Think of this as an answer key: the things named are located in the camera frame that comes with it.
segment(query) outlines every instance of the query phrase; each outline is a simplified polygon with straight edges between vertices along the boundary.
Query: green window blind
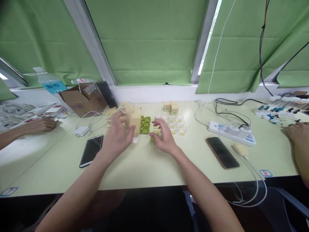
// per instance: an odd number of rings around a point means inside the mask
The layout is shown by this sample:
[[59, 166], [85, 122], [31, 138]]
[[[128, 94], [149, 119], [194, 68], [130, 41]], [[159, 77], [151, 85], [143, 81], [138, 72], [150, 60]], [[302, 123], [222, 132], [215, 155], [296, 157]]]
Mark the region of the green window blind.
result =
[[86, 0], [118, 85], [189, 85], [205, 0]]
[[[309, 41], [309, 5], [308, 1], [301, 1], [306, 6], [299, 11], [295, 21], [296, 26], [280, 44], [272, 57], [264, 65], [269, 75], [275, 68], [281, 66], [299, 51]], [[288, 65], [279, 73], [277, 81], [280, 88], [296, 88], [309, 86], [309, 45], [306, 46]]]
[[[201, 72], [197, 94], [208, 92], [220, 35], [233, 1], [222, 1], [217, 21]], [[262, 46], [262, 62], [266, 64], [289, 34], [297, 28], [299, 17], [308, 1], [270, 1]], [[259, 83], [259, 39], [264, 22], [265, 1], [237, 0], [226, 23], [215, 64], [210, 93], [254, 92]], [[284, 61], [263, 69], [266, 78]]]
[[[66, 85], [102, 80], [63, 0], [6, 0], [0, 9], [0, 56], [21, 73], [41, 66]], [[24, 76], [41, 87], [35, 76]]]

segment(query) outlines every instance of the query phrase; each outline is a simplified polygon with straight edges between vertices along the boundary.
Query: white power strip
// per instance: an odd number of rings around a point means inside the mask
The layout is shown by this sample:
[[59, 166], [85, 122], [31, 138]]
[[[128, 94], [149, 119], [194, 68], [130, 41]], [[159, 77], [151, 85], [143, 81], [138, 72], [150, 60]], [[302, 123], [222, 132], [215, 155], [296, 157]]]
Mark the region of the white power strip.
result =
[[220, 132], [220, 136], [224, 136], [224, 137], [227, 137], [229, 139], [232, 139], [232, 140], [235, 140], [237, 142], [240, 142], [240, 143], [243, 143], [245, 145], [248, 145], [250, 147], [254, 146], [257, 144], [255, 138], [254, 138], [254, 135], [251, 135], [249, 137], [246, 137], [244, 139], [241, 139], [241, 138], [238, 138], [234, 135], [229, 135], [227, 133], [225, 133], [225, 131], [223, 130], [220, 130], [220, 128], [223, 128], [226, 130], [226, 128], [228, 128], [228, 126], [225, 126], [223, 124], [219, 124], [219, 123], [216, 123], [214, 121], [211, 121], [209, 126], [208, 126], [208, 130], [211, 131], [211, 132], [214, 132], [216, 134], [219, 134]]

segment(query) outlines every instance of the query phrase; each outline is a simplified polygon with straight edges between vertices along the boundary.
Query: black box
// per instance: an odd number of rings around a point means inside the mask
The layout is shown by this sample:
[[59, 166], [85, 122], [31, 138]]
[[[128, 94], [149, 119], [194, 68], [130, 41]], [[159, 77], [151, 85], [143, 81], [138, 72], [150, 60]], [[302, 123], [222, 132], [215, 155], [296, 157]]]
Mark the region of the black box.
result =
[[107, 102], [109, 108], [118, 108], [117, 102], [110, 91], [110, 88], [106, 81], [97, 82], [98, 89], [100, 90], [101, 94], [103, 95], [105, 101]]

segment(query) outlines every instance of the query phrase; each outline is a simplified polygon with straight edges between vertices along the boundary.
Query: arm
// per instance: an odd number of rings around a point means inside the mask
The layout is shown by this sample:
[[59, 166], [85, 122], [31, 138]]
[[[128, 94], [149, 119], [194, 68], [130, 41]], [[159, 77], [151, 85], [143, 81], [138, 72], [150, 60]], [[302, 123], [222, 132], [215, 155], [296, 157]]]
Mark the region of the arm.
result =
[[287, 127], [287, 134], [294, 143], [294, 156], [302, 180], [309, 188], [309, 122], [297, 122]]
[[170, 154], [179, 165], [190, 193], [202, 209], [213, 232], [244, 231], [232, 208], [213, 183], [201, 172], [176, 145], [170, 129], [162, 119], [153, 121], [160, 125], [162, 138], [150, 133], [157, 147]]
[[104, 137], [102, 150], [73, 185], [39, 224], [40, 231], [70, 231], [96, 194], [102, 177], [111, 163], [132, 143], [135, 126], [128, 135], [119, 119], [121, 112], [112, 116], [112, 126]]
[[0, 134], [0, 150], [26, 134], [34, 134], [48, 130], [50, 131], [55, 127], [55, 125], [56, 123], [54, 120], [44, 117], [3, 132]]

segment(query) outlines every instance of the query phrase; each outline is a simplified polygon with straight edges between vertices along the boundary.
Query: black smartphone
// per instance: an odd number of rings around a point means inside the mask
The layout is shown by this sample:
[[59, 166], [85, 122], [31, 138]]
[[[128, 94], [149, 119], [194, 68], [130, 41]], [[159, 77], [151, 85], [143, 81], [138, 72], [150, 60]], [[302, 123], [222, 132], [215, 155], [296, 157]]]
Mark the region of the black smartphone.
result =
[[80, 168], [84, 168], [92, 163], [97, 153], [101, 150], [103, 135], [93, 137], [87, 140], [83, 157], [80, 161]]
[[303, 113], [309, 116], [309, 111], [303, 111]]
[[205, 141], [208, 143], [208, 146], [224, 169], [233, 169], [240, 166], [234, 156], [218, 137], [207, 138]]

